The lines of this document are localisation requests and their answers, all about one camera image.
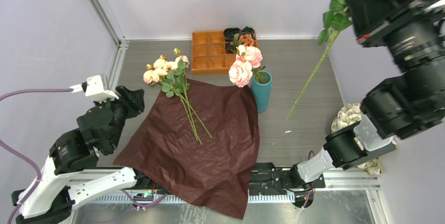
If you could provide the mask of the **red wrapping paper sheet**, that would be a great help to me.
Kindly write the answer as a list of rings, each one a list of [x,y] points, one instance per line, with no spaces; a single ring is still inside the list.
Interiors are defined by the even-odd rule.
[[[247,86],[190,85],[196,129],[179,98],[159,92],[114,164],[141,171],[189,204],[243,219],[260,145],[254,95]]]

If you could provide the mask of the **teal vase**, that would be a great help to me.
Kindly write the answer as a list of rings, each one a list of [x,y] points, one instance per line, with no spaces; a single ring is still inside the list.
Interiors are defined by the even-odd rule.
[[[258,113],[265,112],[269,106],[271,95],[272,76],[267,71],[259,71],[258,77],[253,77],[251,90],[253,92]]]

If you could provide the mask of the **pink flower bouquet red wrap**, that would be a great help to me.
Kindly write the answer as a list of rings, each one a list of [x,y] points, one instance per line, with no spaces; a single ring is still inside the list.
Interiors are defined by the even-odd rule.
[[[161,86],[162,92],[166,97],[178,97],[181,101],[195,139],[202,144],[202,140],[197,132],[195,120],[201,124],[210,138],[213,138],[210,130],[206,127],[204,121],[193,108],[188,98],[188,91],[191,84],[187,81],[187,69],[190,66],[189,59],[182,54],[179,48],[173,50],[175,60],[167,60],[165,55],[160,55],[153,64],[146,65],[146,71],[143,73],[143,82],[151,87]]]

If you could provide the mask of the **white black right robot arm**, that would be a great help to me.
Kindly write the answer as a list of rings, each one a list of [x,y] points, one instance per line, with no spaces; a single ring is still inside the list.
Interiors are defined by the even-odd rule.
[[[328,26],[353,26],[359,45],[386,47],[400,76],[370,90],[361,120],[326,137],[321,150],[290,170],[293,184],[309,190],[331,168],[349,169],[394,150],[444,118],[444,0],[345,0],[345,13]]]

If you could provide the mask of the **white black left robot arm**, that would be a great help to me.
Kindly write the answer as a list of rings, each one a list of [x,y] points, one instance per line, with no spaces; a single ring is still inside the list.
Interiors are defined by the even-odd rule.
[[[127,119],[145,109],[144,91],[118,86],[77,118],[77,128],[62,134],[50,148],[34,182],[11,195],[16,223],[59,223],[86,203],[121,189],[146,189],[153,174],[145,169],[122,167],[103,177],[69,186],[84,170],[96,169],[99,154],[116,150]]]

